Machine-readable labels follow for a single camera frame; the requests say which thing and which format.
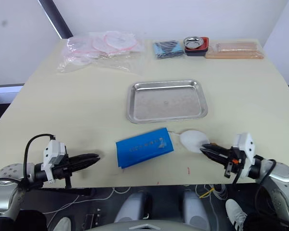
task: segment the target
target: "blue package with text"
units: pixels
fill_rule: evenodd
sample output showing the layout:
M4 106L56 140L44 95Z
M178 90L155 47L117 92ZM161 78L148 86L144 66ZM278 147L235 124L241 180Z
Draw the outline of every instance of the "blue package with text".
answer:
M151 131L116 143L118 166L126 168L173 151L167 128Z

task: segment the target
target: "yellow cable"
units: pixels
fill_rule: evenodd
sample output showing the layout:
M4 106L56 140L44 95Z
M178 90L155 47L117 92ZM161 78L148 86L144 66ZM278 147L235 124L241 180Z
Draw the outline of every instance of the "yellow cable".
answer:
M206 193L202 194L199 198L203 198L206 195L208 195L209 193L211 193L214 190L214 188L211 188L209 191L207 191Z

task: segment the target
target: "metal tray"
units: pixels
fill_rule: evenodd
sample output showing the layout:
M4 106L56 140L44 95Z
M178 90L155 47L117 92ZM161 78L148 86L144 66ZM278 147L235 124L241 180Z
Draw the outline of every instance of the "metal tray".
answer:
M129 88L127 118L136 124L198 119L208 107L196 80L139 82Z

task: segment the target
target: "shoe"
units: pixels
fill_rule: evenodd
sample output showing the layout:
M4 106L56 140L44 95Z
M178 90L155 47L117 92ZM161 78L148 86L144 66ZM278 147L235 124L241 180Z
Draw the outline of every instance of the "shoe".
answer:
M226 211L231 224L235 227L235 230L243 231L243 224L247 215L235 200L229 199L226 201Z
M69 218L62 218L59 220L58 224L55 226L53 231L71 231L72 225Z

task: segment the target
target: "white wall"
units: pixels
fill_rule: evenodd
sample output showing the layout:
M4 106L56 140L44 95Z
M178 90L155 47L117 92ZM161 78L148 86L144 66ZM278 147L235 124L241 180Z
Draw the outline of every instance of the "white wall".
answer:
M154 39L256 38L262 45L287 0L54 0L74 35L130 30Z
M264 50L289 85L289 2L270 35Z
M25 83L58 41L37 0L0 0L0 85Z

